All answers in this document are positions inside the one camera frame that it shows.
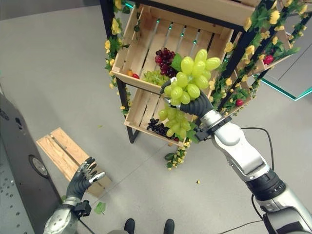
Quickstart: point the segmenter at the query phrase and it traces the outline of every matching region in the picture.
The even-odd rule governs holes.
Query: shoe
[[[164,234],[174,234],[175,222],[172,219],[168,219],[165,224]]]
[[[135,233],[135,221],[132,218],[129,218],[126,221],[124,230],[127,231],[129,234]]]

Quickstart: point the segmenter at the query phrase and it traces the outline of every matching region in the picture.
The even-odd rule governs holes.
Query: cable
[[[88,229],[88,231],[89,231],[90,233],[95,234],[84,222],[81,221],[80,218],[78,218],[78,220],[83,224],[83,226],[84,226],[86,229]]]
[[[229,230],[227,230],[227,231],[225,231],[225,232],[218,233],[218,234],[228,233],[228,232],[233,231],[233,230],[235,230],[235,229],[238,229],[238,228],[244,227],[244,226],[246,226],[246,225],[248,225],[248,224],[257,223],[257,222],[263,222],[263,221],[262,221],[262,220],[258,220],[258,221],[253,221],[253,222],[245,223],[245,224],[243,224],[243,225],[240,225],[239,227],[232,228],[232,229],[229,229]]]

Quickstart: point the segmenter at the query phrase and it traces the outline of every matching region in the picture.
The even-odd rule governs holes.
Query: gray floor
[[[177,234],[215,234],[259,219],[249,190],[211,142],[193,144],[185,163],[171,172],[163,156],[174,147],[144,134],[129,143],[119,97],[103,68],[106,35],[98,6],[3,20],[0,31],[0,82],[33,138],[62,127],[113,180],[100,199],[107,204],[105,215],[85,218],[97,234],[123,227],[129,217],[136,221],[137,234],[162,233],[168,218],[175,220]],[[275,170],[309,210],[311,116],[311,95],[294,102],[262,85],[234,119],[241,127],[270,132]],[[253,130],[246,135],[269,161],[266,135]],[[65,194],[66,179],[41,155],[59,193]],[[86,198],[96,206],[94,197]],[[81,226],[79,231],[87,233]],[[265,228],[256,223],[231,233],[262,234]]]

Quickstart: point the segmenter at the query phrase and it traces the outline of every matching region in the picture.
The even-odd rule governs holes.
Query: small yellow object
[[[251,25],[252,25],[252,20],[250,19],[250,17],[248,17],[245,21],[245,24],[244,24],[244,30],[248,31],[248,29],[250,28]]]
[[[278,10],[272,11],[270,16],[270,24],[276,24],[278,19],[279,19],[279,11]]]
[[[308,5],[304,4],[303,7],[301,8],[301,10],[298,12],[298,14],[302,15],[303,13],[306,12],[307,9],[308,9]]]
[[[263,60],[264,57],[265,57],[265,54],[262,54],[262,55],[259,56],[259,59],[260,59],[260,60]]]
[[[277,27],[274,28],[275,31],[282,31],[284,29],[285,29],[285,27],[283,25],[282,26],[277,26]]]
[[[272,44],[273,44],[273,45],[276,45],[277,40],[278,40],[277,36],[273,37],[273,38],[272,38]]]
[[[247,81],[247,79],[248,79],[248,76],[245,74],[245,75],[243,75],[243,77],[242,77],[242,82],[245,82],[245,81]]]
[[[246,55],[250,55],[250,54],[254,54],[254,45],[250,45],[245,49],[245,54]]]
[[[286,0],[284,6],[289,7],[289,5],[293,2],[293,0]]]
[[[109,41],[109,40],[107,40],[106,42],[105,42],[105,49],[110,49],[111,48],[111,42]]]
[[[224,48],[224,52],[225,52],[225,53],[228,53],[228,52],[232,51],[233,48],[234,48],[233,43],[232,43],[232,42],[229,42],[229,43],[226,44],[226,46],[225,46],[225,48]]]

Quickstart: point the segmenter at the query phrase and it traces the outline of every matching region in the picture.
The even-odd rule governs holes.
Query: yellow flower
[[[285,27],[283,25],[282,26],[277,26],[277,27],[274,28],[275,31],[282,31],[284,29],[285,29]]]
[[[247,75],[243,75],[243,77],[242,77],[242,82],[247,81],[247,79],[248,79],[248,76],[247,76]]]
[[[234,48],[233,43],[232,43],[232,42],[229,42],[229,43],[226,44],[226,46],[225,46],[225,48],[224,48],[224,52],[225,52],[225,53],[228,53],[228,52],[232,51],[233,48]]]
[[[279,19],[279,11],[278,10],[272,11],[270,16],[270,24],[276,24],[278,19]]]
[[[273,38],[272,38],[272,44],[273,44],[273,45],[276,45],[277,40],[278,40],[277,36],[273,37]]]
[[[119,24],[115,18],[113,18],[113,23],[112,23],[112,34],[116,35],[121,33],[121,29],[119,28]]]
[[[250,19],[250,17],[248,17],[245,21],[245,24],[244,24],[244,30],[248,31],[248,29],[250,28],[251,25],[252,25],[252,20]]]
[[[245,54],[246,55],[250,55],[250,54],[254,54],[254,45],[250,45],[245,49]]]
[[[262,39],[267,39],[267,38],[269,38],[269,36],[270,36],[269,30],[266,31],[265,33],[261,33],[261,38],[262,38]]]
[[[263,60],[264,57],[265,57],[265,54],[262,54],[262,55],[259,56],[259,59],[260,59],[260,60]]]
[[[301,10],[298,12],[298,14],[302,15],[303,13],[306,12],[307,8],[308,8],[308,5],[304,4],[303,7],[301,8]]]
[[[284,6],[289,7],[289,5],[293,2],[293,0],[286,0]]]
[[[115,59],[111,59],[111,60],[109,61],[109,64],[112,66],[112,65],[114,64],[114,62],[115,62]]]
[[[105,42],[105,49],[110,49],[111,48],[111,42],[109,41],[109,40],[107,40],[106,42]]]
[[[121,0],[115,0],[115,7],[121,10]]]

